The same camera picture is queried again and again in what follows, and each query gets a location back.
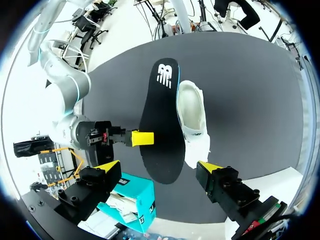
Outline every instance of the black mat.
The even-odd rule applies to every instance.
[[[139,125],[141,132],[154,132],[154,145],[140,146],[140,153],[150,177],[161,184],[176,181],[185,161],[185,140],[176,108],[179,78],[176,60],[163,58],[153,65]]]
[[[180,80],[203,90],[210,163],[232,166],[244,180],[296,167],[303,136],[298,65],[290,52],[248,35],[191,33],[128,50],[89,73],[92,88],[83,99],[83,113],[93,121],[138,129],[150,71],[162,58],[176,59]],[[139,147],[117,143],[114,156],[124,172],[152,179]],[[186,163],[174,183],[154,181],[154,187],[159,218],[186,223],[226,219]]]

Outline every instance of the black insole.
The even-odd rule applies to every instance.
[[[185,140],[176,108],[179,83],[175,59],[163,58],[154,64],[139,125],[141,132],[154,132],[154,145],[140,146],[140,153],[149,175],[162,184],[176,181],[185,161]]]

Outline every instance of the insole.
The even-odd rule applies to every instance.
[[[190,129],[199,130],[201,103],[198,94],[191,87],[185,87],[183,91],[179,92],[179,99],[184,125]]]
[[[140,146],[140,153],[151,178],[162,184],[177,180],[185,160],[185,140],[176,107],[179,83],[180,69],[175,59],[163,58],[154,64],[139,125],[141,132],[154,132],[154,145]]]

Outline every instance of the new balance logo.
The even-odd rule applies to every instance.
[[[171,89],[172,67],[170,65],[160,64],[158,67],[158,76],[156,81]]]

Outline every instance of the yellow clamp tip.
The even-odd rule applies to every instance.
[[[132,131],[132,147],[155,144],[155,134],[153,132]]]

